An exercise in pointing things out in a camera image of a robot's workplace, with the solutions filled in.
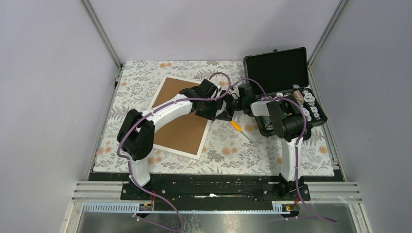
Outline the yellow handled screwdriver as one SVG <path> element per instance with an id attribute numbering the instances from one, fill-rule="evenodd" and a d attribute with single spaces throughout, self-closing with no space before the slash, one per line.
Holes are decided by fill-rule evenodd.
<path id="1" fill-rule="evenodd" d="M 239 133 L 241 133 L 247 140 L 249 140 L 251 143 L 254 143 L 254 141 L 247 136 L 247 134 L 241 129 L 241 127 L 234 121 L 230 121 L 230 125 L 237 130 Z"/>

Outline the white picture frame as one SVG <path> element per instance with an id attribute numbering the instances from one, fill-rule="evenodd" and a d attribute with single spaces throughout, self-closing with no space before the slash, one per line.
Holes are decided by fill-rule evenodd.
<path id="1" fill-rule="evenodd" d="M 165 75 L 148 108 L 166 103 L 182 89 L 200 83 L 199 80 Z M 156 131 L 153 149 L 199 160 L 211 123 L 195 113 L 180 116 Z"/>

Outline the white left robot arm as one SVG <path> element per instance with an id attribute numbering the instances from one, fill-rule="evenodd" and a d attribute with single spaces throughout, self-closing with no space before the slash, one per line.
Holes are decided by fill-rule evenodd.
<path id="1" fill-rule="evenodd" d="M 211 119 L 218 110 L 215 104 L 227 93 L 209 80 L 203 80 L 198 86 L 182 89 L 158 107 L 143 112 L 132 109 L 127 113 L 117 135 L 117 155 L 127 160 L 129 178 L 134 184 L 132 193 L 138 199 L 146 199 L 151 192 L 147 157 L 154 147 L 156 131 L 196 111 L 211 111 L 207 116 Z"/>

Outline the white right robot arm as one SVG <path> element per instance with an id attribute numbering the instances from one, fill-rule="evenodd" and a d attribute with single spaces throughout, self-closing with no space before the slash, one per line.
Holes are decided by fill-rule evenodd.
<path id="1" fill-rule="evenodd" d="M 307 117 L 290 93 L 258 100 L 248 83 L 238 86 L 238 93 L 237 96 L 227 94 L 223 98 L 225 107 L 216 119 L 231 121 L 235 111 L 242 111 L 251 117 L 269 117 L 282 145 L 282 184 L 278 192 L 283 199 L 291 200 L 298 193 L 297 187 L 304 184 L 299 158 L 303 135 L 308 127 Z"/>

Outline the floral patterned table mat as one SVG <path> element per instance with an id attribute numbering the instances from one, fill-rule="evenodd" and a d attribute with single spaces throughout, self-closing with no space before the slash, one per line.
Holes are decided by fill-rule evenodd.
<path id="1" fill-rule="evenodd" d="M 166 75 L 203 80 L 218 72 L 213 82 L 227 86 L 244 78 L 241 61 L 128 61 L 118 84 L 94 172 L 128 172 L 125 159 L 117 156 L 117 134 L 130 109 L 146 110 Z M 241 112 L 234 121 L 243 133 L 227 121 L 211 123 L 200 158 L 153 150 L 148 156 L 151 173 L 278 175 L 283 159 L 281 141 L 260 134 L 254 118 Z"/>

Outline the black poker chip case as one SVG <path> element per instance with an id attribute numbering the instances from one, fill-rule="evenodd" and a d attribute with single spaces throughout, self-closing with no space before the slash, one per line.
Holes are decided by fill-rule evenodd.
<path id="1" fill-rule="evenodd" d="M 245 56 L 245 76 L 252 80 L 251 87 L 257 98 L 274 97 L 277 93 L 292 94 L 299 90 L 305 103 L 299 104 L 307 117 L 304 140 L 312 136 L 311 129 L 327 122 L 327 116 L 309 88 L 307 50 L 305 47 Z"/>

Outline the brown poker chip stack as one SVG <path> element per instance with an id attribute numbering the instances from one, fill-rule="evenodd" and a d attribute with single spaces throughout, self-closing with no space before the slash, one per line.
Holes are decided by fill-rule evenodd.
<path id="1" fill-rule="evenodd" d="M 304 104 L 305 103 L 304 96 L 302 95 L 302 93 L 299 90 L 293 91 L 292 95 L 294 96 L 294 98 L 296 99 L 296 102 L 298 104 Z"/>

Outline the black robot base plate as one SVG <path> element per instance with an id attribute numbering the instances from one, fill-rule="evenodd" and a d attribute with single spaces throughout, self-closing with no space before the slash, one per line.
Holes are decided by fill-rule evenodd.
<path id="1" fill-rule="evenodd" d="M 161 175 L 154 174 L 143 189 L 132 184 L 126 174 L 93 174 L 89 182 L 128 183 L 128 190 L 134 197 L 159 198 L 170 207 L 176 208 L 170 199 L 189 195 L 251 195 L 264 200 L 292 200 L 298 198 L 296 187 L 286 188 L 282 177 L 274 176 L 230 176 L 230 175 Z"/>

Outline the aluminium front rail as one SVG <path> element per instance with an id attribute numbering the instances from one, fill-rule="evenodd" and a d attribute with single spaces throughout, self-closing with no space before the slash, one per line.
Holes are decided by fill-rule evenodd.
<path id="1" fill-rule="evenodd" d="M 355 183 L 337 182 L 335 184 L 328 182 L 310 182 L 309 189 L 303 194 L 310 195 L 310 200 L 307 204 L 361 204 L 362 199 Z M 128 190 L 128 183 L 123 182 L 78 182 L 75 192 L 72 197 L 73 202 L 109 202 L 109 203 L 123 203 L 123 202 L 148 202 L 150 204 L 162 203 L 172 209 L 165 201 L 155 198 L 151 200 L 150 197 L 134 197 L 132 192 Z M 170 199 L 170 202 L 178 209 L 188 208 L 194 205 L 245 205 L 252 202 L 274 202 L 278 204 L 291 206 L 292 200 L 264 200 L 260 197 L 252 197 L 251 195 L 189 195 L 184 197 L 182 195 Z"/>

